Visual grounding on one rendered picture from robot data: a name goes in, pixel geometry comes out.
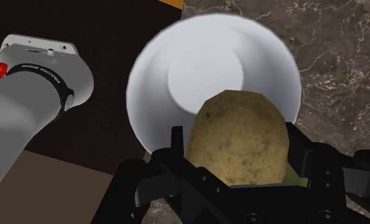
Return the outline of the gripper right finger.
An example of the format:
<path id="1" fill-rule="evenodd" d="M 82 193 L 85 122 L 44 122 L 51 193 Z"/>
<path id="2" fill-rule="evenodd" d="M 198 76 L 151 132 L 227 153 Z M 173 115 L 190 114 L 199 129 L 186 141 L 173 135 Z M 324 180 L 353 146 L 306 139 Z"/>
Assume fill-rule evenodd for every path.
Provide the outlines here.
<path id="1" fill-rule="evenodd" d="M 317 198 L 312 224 L 370 224 L 370 149 L 348 156 L 286 124 L 288 162 Z"/>

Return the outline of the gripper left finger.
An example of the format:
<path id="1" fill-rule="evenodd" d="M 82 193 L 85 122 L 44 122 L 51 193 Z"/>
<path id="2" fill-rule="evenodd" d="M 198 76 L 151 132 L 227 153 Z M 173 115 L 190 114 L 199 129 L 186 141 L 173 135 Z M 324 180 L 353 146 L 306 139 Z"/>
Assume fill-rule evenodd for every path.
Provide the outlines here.
<path id="1" fill-rule="evenodd" d="M 164 198 L 183 224 L 231 224 L 222 204 L 229 187 L 184 157 L 183 129 L 171 129 L 171 145 L 149 163 L 122 162 L 91 224 L 141 224 L 150 203 Z"/>

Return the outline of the brown potato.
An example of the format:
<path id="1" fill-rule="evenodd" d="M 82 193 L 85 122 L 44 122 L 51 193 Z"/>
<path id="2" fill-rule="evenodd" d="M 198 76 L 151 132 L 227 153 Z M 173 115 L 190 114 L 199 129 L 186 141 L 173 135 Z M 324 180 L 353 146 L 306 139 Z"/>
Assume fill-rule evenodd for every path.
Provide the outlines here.
<path id="1" fill-rule="evenodd" d="M 225 90 L 197 113 L 185 158 L 226 185 L 281 183 L 287 172 L 285 119 L 262 94 Z"/>

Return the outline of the yellow-green rounded thing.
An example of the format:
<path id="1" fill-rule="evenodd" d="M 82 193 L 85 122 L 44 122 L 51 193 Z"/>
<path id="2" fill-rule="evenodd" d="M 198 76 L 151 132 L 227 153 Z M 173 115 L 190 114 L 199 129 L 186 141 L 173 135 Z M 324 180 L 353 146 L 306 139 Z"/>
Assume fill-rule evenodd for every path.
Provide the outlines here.
<path id="1" fill-rule="evenodd" d="M 290 164 L 287 164 L 287 171 L 282 183 L 291 184 L 296 186 L 308 186 L 307 178 L 300 178 Z"/>

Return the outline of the white bowl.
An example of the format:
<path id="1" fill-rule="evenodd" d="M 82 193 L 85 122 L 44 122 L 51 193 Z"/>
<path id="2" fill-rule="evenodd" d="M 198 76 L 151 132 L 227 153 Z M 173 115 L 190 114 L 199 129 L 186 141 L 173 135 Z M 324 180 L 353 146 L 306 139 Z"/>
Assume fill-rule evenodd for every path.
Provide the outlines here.
<path id="1" fill-rule="evenodd" d="M 271 29 L 224 13 L 180 20 L 149 41 L 132 67 L 131 127 L 146 151 L 167 148 L 172 127 L 181 126 L 188 139 L 204 102 L 224 90 L 263 94 L 288 122 L 301 104 L 297 64 Z"/>

